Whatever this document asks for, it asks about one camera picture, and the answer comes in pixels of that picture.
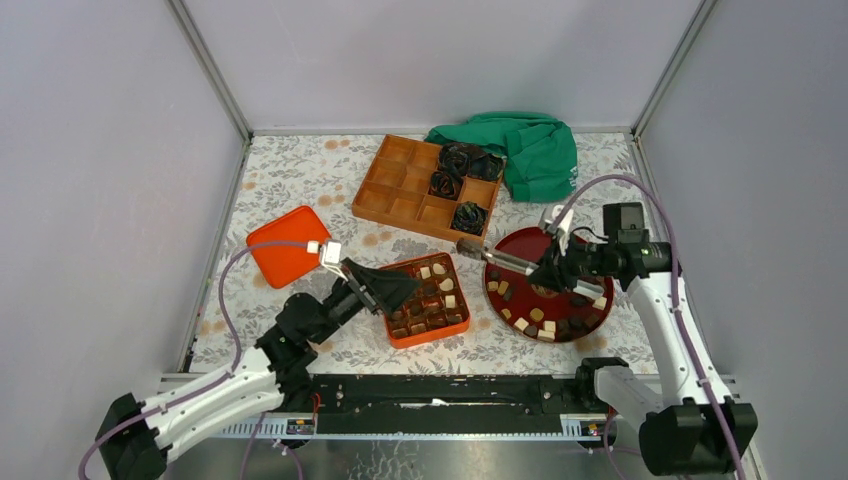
green towel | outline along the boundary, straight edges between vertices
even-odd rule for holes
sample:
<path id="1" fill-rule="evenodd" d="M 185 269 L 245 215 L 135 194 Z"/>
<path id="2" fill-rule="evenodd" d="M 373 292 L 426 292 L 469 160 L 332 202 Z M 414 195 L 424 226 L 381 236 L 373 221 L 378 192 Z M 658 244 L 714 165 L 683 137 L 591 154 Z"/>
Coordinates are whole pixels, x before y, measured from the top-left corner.
<path id="1" fill-rule="evenodd" d="M 466 142 L 506 155 L 504 180 L 517 202 L 555 202 L 574 191 L 577 145 L 568 125 L 542 113 L 490 112 L 430 130 L 426 142 Z"/>

wire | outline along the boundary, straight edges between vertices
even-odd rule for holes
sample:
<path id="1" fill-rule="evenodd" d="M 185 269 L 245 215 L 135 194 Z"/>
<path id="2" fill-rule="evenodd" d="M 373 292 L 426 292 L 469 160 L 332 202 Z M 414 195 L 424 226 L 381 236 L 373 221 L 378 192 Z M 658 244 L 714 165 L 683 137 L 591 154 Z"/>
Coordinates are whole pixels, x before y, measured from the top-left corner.
<path id="1" fill-rule="evenodd" d="M 698 352 L 695 350 L 695 345 L 692 343 L 692 337 L 689 336 L 689 332 L 686 330 L 686 324 L 683 321 L 683 314 L 680 312 L 680 284 L 678 283 L 678 277 L 680 276 L 680 263 L 678 259 L 680 255 L 677 251 L 677 239 L 674 235 L 674 230 L 671 228 L 671 221 L 669 219 L 668 213 L 660 204 L 657 197 L 649 191 L 641 182 L 638 182 L 636 179 L 632 177 L 628 177 L 627 175 L 621 174 L 610 174 L 603 175 L 597 178 L 593 178 L 586 182 L 585 185 L 577 189 L 576 192 L 565 202 L 565 206 L 560 211 L 557 218 L 554 219 L 553 226 L 554 228 L 558 228 L 559 224 L 562 223 L 562 220 L 565 218 L 565 215 L 571 210 L 571 207 L 574 206 L 574 202 L 577 200 L 580 195 L 586 192 L 589 188 L 595 186 L 596 184 L 606 181 L 606 180 L 623 180 L 632 185 L 635 185 L 639 190 L 648 197 L 654 206 L 657 208 L 657 212 L 659 212 L 660 217 L 662 217 L 663 224 L 665 225 L 665 229 L 668 232 L 668 243 L 671 245 L 671 308 L 674 312 L 674 320 L 677 324 L 677 329 L 680 331 L 680 336 L 683 339 L 683 344 L 686 346 L 686 351 L 689 353 L 689 358 L 692 359 L 692 365 L 695 367 L 695 373 L 698 374 L 698 379 L 701 383 L 701 388 L 704 389 L 704 394 L 707 396 L 707 399 L 710 402 L 710 405 L 713 408 L 713 411 L 716 414 L 716 418 L 718 418 L 718 424 L 721 427 L 721 432 L 724 436 L 725 443 L 727 443 L 727 448 L 730 450 L 730 456 L 733 458 L 733 465 L 736 468 L 736 476 L 739 480 L 745 480 L 745 470 L 742 468 L 742 458 L 739 455 L 739 448 L 736 446 L 736 440 L 733 438 L 733 433 L 730 431 L 730 425 L 727 423 L 727 418 L 724 416 L 724 412 L 721 410 L 721 405 L 718 403 L 718 399 L 716 399 L 715 392 L 713 392 L 712 385 L 707 381 L 707 372 L 704 370 L 704 365 L 701 363 L 701 359 L 698 357 Z"/>
<path id="2" fill-rule="evenodd" d="M 607 415 L 606 423 L 604 423 L 604 450 L 606 450 L 607 458 L 609 458 L 610 465 L 612 465 L 612 468 L 615 470 L 615 473 L 618 474 L 618 478 L 620 478 L 621 480 L 627 480 L 624 477 L 624 474 L 621 473 L 621 469 L 618 468 L 618 465 L 615 463 L 615 460 L 612 458 L 612 452 L 609 449 L 609 427 L 610 424 L 612 424 L 612 422 L 614 421 L 614 419 L 615 411 L 612 410 L 610 411 L 609 415 Z"/>
<path id="3" fill-rule="evenodd" d="M 256 434 L 259 433 L 259 429 L 262 427 L 262 422 L 265 421 L 265 415 L 267 413 L 262 412 L 262 415 L 259 415 L 259 420 L 256 422 L 256 426 L 253 427 L 253 432 L 250 433 L 250 439 L 247 441 L 247 447 L 244 449 L 244 456 L 241 458 L 239 480 L 244 480 L 244 474 L 247 473 L 247 459 L 250 457 L 250 448 L 253 447 L 253 441 L 256 440 Z"/>
<path id="4" fill-rule="evenodd" d="M 585 227 L 585 226 L 584 226 L 584 227 L 577 227 L 577 228 L 575 228 L 574 230 L 572 230 L 572 231 L 571 231 L 571 233 L 574 233 L 574 232 L 580 232 L 580 231 L 587 231 L 587 232 L 591 233 L 591 234 L 592 234 L 595 238 L 597 238 L 597 239 L 599 239 L 599 240 L 603 240 L 603 241 L 605 241 L 605 242 L 609 240 L 609 237 L 605 237 L 605 236 L 603 236 L 603 235 L 598 235 L 598 234 L 597 234 L 597 233 L 595 233 L 595 231 L 594 231 L 594 230 L 592 230 L 590 227 Z"/>
<path id="5" fill-rule="evenodd" d="M 316 415 L 318 415 L 318 409 L 321 408 L 321 395 L 318 392 L 315 392 L 311 395 L 312 397 L 312 431 L 318 431 L 318 424 L 315 423 Z"/>
<path id="6" fill-rule="evenodd" d="M 224 316 L 224 321 L 227 323 L 227 328 L 229 328 L 229 330 L 230 330 L 230 334 L 233 337 L 233 342 L 235 343 L 235 347 L 236 347 L 235 358 L 233 359 L 233 364 L 232 364 L 232 367 L 230 368 L 230 370 L 235 370 L 235 367 L 238 366 L 238 362 L 241 360 L 242 347 L 241 347 L 241 340 L 239 340 L 239 337 L 238 337 L 238 331 L 236 330 L 235 325 L 233 325 L 232 320 L 230 320 L 230 315 L 229 315 L 229 313 L 227 313 L 227 307 L 226 307 L 226 305 L 224 305 L 224 280 L 227 278 L 227 274 L 230 272 L 230 269 L 233 268 L 233 265 L 235 265 L 235 263 L 240 258 L 247 255 L 248 252 L 252 252 L 253 250 L 256 250 L 258 248 L 265 248 L 265 247 L 300 247 L 300 248 L 306 248 L 306 243 L 304 243 L 304 242 L 289 242 L 289 241 L 286 241 L 286 240 L 257 243 L 256 245 L 246 247 L 246 248 L 242 249 L 241 251 L 239 251 L 238 253 L 236 253 L 235 255 L 233 255 L 232 258 L 230 258 L 230 261 L 227 262 L 227 265 L 225 265 L 224 269 L 221 271 L 221 279 L 218 281 L 218 305 L 221 307 L 221 314 Z M 182 397 L 176 398 L 174 400 L 171 400 L 170 402 L 165 403 L 165 409 L 170 410 L 171 408 L 176 407 L 177 405 L 179 405 L 181 403 L 184 403 L 184 402 L 187 402 L 187 401 L 192 400 L 194 398 L 197 398 L 200 395 L 203 395 L 204 393 L 209 392 L 210 390 L 214 390 L 215 388 L 217 388 L 218 386 L 220 386 L 222 383 L 224 383 L 225 381 L 227 381 L 230 378 L 232 378 L 231 373 L 229 373 L 229 372 L 224 373 L 223 375 L 221 375 L 221 377 L 219 377 L 217 380 L 213 381 L 209 385 L 206 385 L 205 387 L 200 387 L 193 392 L 189 392 L 189 393 L 183 395 Z M 94 441 L 94 443 L 91 445 L 91 447 L 89 447 L 88 450 L 86 450 L 86 452 L 83 454 L 82 458 L 80 459 L 79 466 L 77 467 L 77 476 L 79 477 L 79 480 L 89 480 L 89 478 L 85 475 L 85 467 L 86 467 L 86 465 L 88 465 L 88 462 L 91 460 L 91 457 L 94 455 L 94 452 L 96 452 L 97 449 L 99 449 L 101 446 L 103 446 L 104 443 L 108 442 L 109 439 L 111 439 L 112 437 L 114 437 L 118 433 L 121 433 L 124 430 L 126 430 L 127 427 L 129 427 L 131 425 L 135 425 L 136 423 L 138 423 L 138 422 L 140 422 L 140 421 L 142 421 L 142 420 L 144 420 L 148 417 L 152 417 L 153 415 L 156 415 L 158 413 L 162 413 L 162 407 L 154 407 L 154 408 L 152 408 L 152 409 L 150 409 L 146 412 L 140 413 L 140 414 L 138 414 L 134 417 L 131 417 L 127 420 L 124 420 L 123 422 L 119 423 L 118 425 L 116 425 L 115 427 L 113 427 L 112 429 L 110 429 L 109 431 L 104 433 L 103 435 L 101 435 L 100 438 L 96 439 Z"/>
<path id="7" fill-rule="evenodd" d="M 285 443 L 277 443 L 277 442 L 279 442 L 279 440 L 277 440 L 275 442 L 273 447 L 276 447 L 277 445 L 279 445 L 280 448 L 283 450 L 283 455 L 291 455 L 292 456 L 292 458 L 294 459 L 294 464 L 297 466 L 297 480 L 303 480 L 303 462 L 300 461 L 300 457 L 298 457 L 297 454 L 294 453 L 294 450 L 292 450 L 291 447 L 289 447 Z"/>

wooden tray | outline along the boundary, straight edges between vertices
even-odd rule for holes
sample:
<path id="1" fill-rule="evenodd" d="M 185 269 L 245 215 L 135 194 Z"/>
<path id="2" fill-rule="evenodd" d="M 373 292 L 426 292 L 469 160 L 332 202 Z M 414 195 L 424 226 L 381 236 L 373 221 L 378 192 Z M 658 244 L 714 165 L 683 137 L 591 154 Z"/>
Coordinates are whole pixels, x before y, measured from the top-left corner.
<path id="1" fill-rule="evenodd" d="M 457 201 L 429 195 L 430 175 L 436 171 L 441 149 L 441 145 L 386 135 L 353 200 L 353 215 L 452 242 L 462 237 L 482 242 L 503 175 L 497 182 L 464 177 Z M 482 234 L 450 228 L 456 207 L 463 202 L 486 210 Z"/>

orange square plate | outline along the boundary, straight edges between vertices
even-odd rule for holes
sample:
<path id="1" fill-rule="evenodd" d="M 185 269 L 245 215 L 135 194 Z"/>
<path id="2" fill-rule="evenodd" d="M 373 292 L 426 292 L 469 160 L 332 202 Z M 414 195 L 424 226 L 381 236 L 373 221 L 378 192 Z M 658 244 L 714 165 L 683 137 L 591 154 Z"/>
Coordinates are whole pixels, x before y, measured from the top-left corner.
<path id="1" fill-rule="evenodd" d="M 331 238 L 330 232 L 318 215 L 303 205 L 251 232 L 247 236 L 247 246 L 280 240 L 324 243 L 328 238 Z M 265 281 L 274 288 L 283 288 L 318 266 L 318 255 L 304 248 L 265 247 L 250 253 Z"/>

floral patterned surface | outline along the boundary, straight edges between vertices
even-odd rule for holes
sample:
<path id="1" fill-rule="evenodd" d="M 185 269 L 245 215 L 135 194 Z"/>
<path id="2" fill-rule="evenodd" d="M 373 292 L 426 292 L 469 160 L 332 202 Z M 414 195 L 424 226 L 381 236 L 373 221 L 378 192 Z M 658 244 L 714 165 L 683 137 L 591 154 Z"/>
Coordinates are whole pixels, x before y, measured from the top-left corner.
<path id="1" fill-rule="evenodd" d="M 568 344 L 530 340 L 507 326 L 488 305 L 482 263 L 456 255 L 451 242 L 354 217 L 351 201 L 382 140 L 381 135 L 254 139 L 197 330 L 190 371 L 210 371 L 233 355 L 217 298 L 217 277 L 229 258 L 244 248 L 248 233 L 300 205 L 309 205 L 334 238 L 343 242 L 344 255 L 365 266 L 451 252 L 472 315 L 464 334 L 396 350 L 389 344 L 382 318 L 360 313 L 315 347 L 320 355 L 309 366 L 312 373 L 562 374 L 574 372 L 584 357 L 612 355 L 629 362 L 637 373 L 656 373 L 645 330 L 617 283 L 614 307 L 592 335 Z M 575 140 L 578 186 L 608 173 L 635 175 L 624 135 L 579 134 Z M 601 205 L 623 201 L 641 201 L 641 194 L 624 182 L 602 183 L 578 200 L 573 225 L 600 231 Z M 512 202 L 501 186 L 486 243 L 495 245 L 515 230 L 536 225 L 543 209 L 543 204 Z M 247 256 L 227 277 L 225 301 L 240 338 L 250 345 L 273 325 L 290 295 L 308 292 L 323 299 L 333 281 L 331 273 L 316 269 L 275 290 Z"/>

